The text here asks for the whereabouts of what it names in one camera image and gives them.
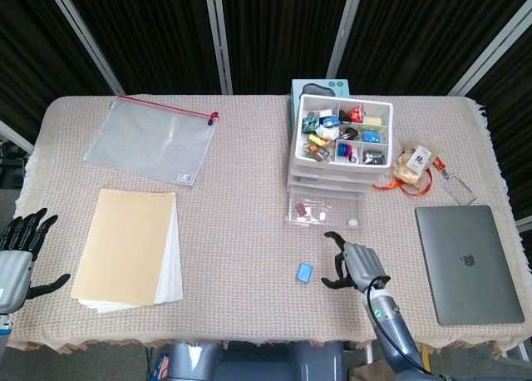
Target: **green item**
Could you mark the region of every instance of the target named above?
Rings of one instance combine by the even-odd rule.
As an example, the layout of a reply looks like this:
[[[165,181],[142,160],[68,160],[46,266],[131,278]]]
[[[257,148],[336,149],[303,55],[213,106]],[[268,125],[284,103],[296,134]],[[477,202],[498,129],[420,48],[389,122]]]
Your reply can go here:
[[[307,117],[303,118],[301,126],[303,133],[312,133],[319,127],[319,112],[308,111]]]

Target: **laptop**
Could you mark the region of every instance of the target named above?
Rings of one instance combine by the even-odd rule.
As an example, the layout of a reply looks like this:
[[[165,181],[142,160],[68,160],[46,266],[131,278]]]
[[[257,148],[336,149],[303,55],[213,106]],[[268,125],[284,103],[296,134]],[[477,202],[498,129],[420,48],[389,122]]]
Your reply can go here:
[[[438,323],[523,323],[489,206],[416,208]]]

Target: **table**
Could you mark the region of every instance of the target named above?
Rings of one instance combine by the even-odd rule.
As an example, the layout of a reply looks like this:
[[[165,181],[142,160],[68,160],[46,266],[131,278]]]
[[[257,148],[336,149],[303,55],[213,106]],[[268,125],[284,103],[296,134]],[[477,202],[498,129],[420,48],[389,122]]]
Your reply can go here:
[[[209,153],[193,187],[176,186],[85,163],[82,157],[113,97],[65,97],[45,115],[17,215],[45,206],[58,214],[39,256],[33,284],[76,273],[98,191],[175,191],[185,298],[171,304],[97,314],[70,298],[72,280],[54,294],[26,302],[13,315],[11,346],[46,344],[60,352],[94,341],[162,344],[173,339],[265,341],[374,339],[362,295],[332,291],[337,247],[320,228],[285,224],[288,167],[286,96],[139,96],[190,110],[220,114]],[[437,183],[413,198],[400,190],[368,191],[367,227],[342,232],[372,247],[416,341],[432,348],[489,342],[507,350],[532,334],[532,276],[512,219],[480,108],[463,97],[361,96],[395,107],[394,156],[409,136],[442,149],[458,173],[490,205],[525,312],[523,324],[440,326],[431,300],[414,208],[453,205]],[[387,179],[382,177],[382,184]],[[309,285],[296,282],[300,262],[314,266]]]

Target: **blue sticky note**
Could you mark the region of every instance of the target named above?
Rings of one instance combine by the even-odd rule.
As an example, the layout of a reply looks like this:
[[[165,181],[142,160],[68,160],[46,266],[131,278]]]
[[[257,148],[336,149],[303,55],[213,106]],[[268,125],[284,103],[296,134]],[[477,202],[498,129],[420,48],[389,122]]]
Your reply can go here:
[[[313,270],[314,268],[311,265],[301,263],[299,265],[298,273],[296,274],[296,280],[308,284],[310,282],[310,277],[313,275]]]

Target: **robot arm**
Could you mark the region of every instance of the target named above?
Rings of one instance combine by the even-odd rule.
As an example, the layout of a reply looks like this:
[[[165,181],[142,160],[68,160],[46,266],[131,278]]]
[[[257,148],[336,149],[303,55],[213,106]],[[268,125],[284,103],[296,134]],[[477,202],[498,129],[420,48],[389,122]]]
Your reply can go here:
[[[322,278],[332,289],[353,287],[362,293],[362,303],[372,322],[377,339],[397,380],[411,381],[440,379],[425,371],[414,339],[401,316],[392,294],[386,290],[390,277],[386,275],[374,250],[346,242],[338,233],[325,233],[333,238],[341,253],[335,257],[338,280]],[[344,277],[342,262],[345,262]]]
[[[39,251],[57,221],[54,215],[39,226],[46,213],[46,209],[41,209],[24,219],[17,217],[0,235],[0,362],[12,332],[9,315],[19,310],[26,299],[49,294],[70,279],[69,274],[64,274],[51,284],[30,287]]]

